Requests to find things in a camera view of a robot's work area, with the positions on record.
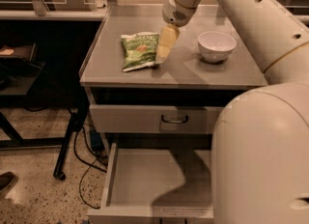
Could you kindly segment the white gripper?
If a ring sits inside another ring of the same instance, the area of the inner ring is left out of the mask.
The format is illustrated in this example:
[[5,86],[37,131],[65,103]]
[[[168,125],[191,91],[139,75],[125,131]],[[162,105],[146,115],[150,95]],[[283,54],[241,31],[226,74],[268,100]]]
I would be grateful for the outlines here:
[[157,64],[161,64],[167,59],[180,35],[178,27],[184,27],[190,21],[200,2],[201,0],[164,0],[162,17],[166,23],[171,24],[167,24],[161,29],[155,57]]

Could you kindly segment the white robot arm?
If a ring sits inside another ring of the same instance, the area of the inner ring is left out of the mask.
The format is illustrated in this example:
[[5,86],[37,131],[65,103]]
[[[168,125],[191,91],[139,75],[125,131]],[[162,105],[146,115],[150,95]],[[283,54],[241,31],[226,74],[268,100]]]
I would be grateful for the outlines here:
[[[201,0],[164,0],[184,26]],[[222,110],[211,146],[213,224],[309,224],[309,30],[277,0],[217,0],[267,81]]]

